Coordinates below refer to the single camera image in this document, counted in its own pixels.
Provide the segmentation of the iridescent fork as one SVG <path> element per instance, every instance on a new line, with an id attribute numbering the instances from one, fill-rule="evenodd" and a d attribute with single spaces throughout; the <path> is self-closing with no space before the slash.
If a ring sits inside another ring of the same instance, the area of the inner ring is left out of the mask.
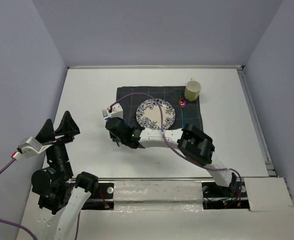
<path id="1" fill-rule="evenodd" d="M 103 109 L 103 110 L 102 110 L 102 115 L 103 115 L 103 119 L 104 119 L 105 121 L 107 121 L 107 120 L 110 119 L 110 117 L 109 117 L 109 115 L 108 115 L 108 111 L 107 111 L 107 109 Z M 118 141 L 118 139 L 117 139 L 115 136 L 113 136 L 111 133 L 110 133 L 109 135 L 110 135 L 110 138 L 111 138 L 112 142 L 116 143 L 116 145 L 117 145 L 118 147 L 120 147 L 120 142 Z"/>

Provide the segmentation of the blue floral white plate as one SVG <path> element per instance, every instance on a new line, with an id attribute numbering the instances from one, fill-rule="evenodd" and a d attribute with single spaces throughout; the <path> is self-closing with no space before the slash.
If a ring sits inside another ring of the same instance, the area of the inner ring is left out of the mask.
<path id="1" fill-rule="evenodd" d="M 152 130 L 161 129 L 161 113 L 157 103 L 159 103 L 163 114 L 163 129 L 167 130 L 173 126 L 176 120 L 173 106 L 169 102 L 157 98 L 156 101 L 147 99 L 138 106 L 135 116 L 141 127 Z"/>

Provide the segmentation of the iridescent spoon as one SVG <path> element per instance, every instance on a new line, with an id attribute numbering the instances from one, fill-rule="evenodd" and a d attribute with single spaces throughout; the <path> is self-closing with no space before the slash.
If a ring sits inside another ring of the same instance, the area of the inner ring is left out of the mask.
<path id="1" fill-rule="evenodd" d="M 186 104 L 187 104 L 187 101 L 184 98 L 181 98 L 179 100 L 179 106 L 180 106 L 180 109 L 181 109 L 181 125 L 182 125 L 182 128 L 184 128 L 184 126 L 185 126 L 184 108 L 185 108 Z"/>

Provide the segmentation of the dark grey checked cloth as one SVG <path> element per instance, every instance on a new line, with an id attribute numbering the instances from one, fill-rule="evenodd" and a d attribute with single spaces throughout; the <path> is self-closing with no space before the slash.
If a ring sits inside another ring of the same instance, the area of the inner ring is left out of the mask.
<path id="1" fill-rule="evenodd" d="M 182 115 L 179 100 L 185 97 L 184 86 L 123 86 L 117 88 L 116 99 L 119 100 L 130 93 L 146 93 L 156 99 L 162 99 L 170 103 L 175 110 L 176 117 L 173 126 L 169 129 L 175 130 L 182 128 Z M 126 97 L 119 102 L 123 109 L 123 119 L 130 127 L 140 126 L 136 120 L 136 110 L 138 106 L 147 99 L 147 96 L 139 94 Z M 200 130 L 203 130 L 199 99 L 193 102 L 187 102 L 183 111 L 184 125 L 192 124 Z"/>

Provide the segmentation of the cream cup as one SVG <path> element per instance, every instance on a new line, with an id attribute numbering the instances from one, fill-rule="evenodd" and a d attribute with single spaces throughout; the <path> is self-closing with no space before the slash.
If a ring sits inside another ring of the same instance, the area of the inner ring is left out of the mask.
<path id="1" fill-rule="evenodd" d="M 188 102 L 194 102 L 199 97 L 202 89 L 201 84 L 193 77 L 187 82 L 184 91 L 184 97 Z"/>

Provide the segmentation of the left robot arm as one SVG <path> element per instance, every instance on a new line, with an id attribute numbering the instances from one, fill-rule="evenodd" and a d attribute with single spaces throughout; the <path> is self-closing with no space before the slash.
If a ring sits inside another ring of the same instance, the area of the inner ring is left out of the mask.
<path id="1" fill-rule="evenodd" d="M 69 160 L 66 144 L 80 134 L 69 111 L 63 114 L 57 129 L 47 119 L 35 139 L 43 144 L 48 167 L 32 174 L 32 192 L 39 196 L 35 236 L 39 240 L 66 240 L 86 201 L 97 194 L 99 178 L 88 172 L 77 175 Z"/>

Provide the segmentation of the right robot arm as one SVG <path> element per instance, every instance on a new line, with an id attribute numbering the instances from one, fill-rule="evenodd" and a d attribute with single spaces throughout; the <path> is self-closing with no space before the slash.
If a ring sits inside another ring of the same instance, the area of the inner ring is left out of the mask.
<path id="1" fill-rule="evenodd" d="M 213 140 L 192 124 L 174 130 L 130 127 L 119 117 L 106 117 L 110 138 L 131 149 L 170 148 L 188 162 L 208 171 L 222 196 L 236 189 L 237 176 L 215 153 Z"/>

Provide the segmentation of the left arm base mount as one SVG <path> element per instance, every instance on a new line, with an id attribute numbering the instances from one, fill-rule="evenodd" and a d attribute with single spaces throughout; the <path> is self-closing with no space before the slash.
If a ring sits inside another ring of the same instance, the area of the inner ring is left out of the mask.
<path id="1" fill-rule="evenodd" d="M 82 210 L 105 211 L 114 208 L 115 183 L 111 181 L 100 181 L 98 190 L 85 202 Z"/>

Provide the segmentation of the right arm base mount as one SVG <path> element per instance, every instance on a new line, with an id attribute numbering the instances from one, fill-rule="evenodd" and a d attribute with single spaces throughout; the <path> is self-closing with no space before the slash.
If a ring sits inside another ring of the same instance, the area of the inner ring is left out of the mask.
<path id="1" fill-rule="evenodd" d="M 241 183 L 241 194 L 239 194 L 240 182 L 236 183 L 235 192 L 223 192 L 223 189 L 213 181 L 202 182 L 203 209 L 204 210 L 228 210 L 228 209 L 250 209 L 245 182 Z"/>

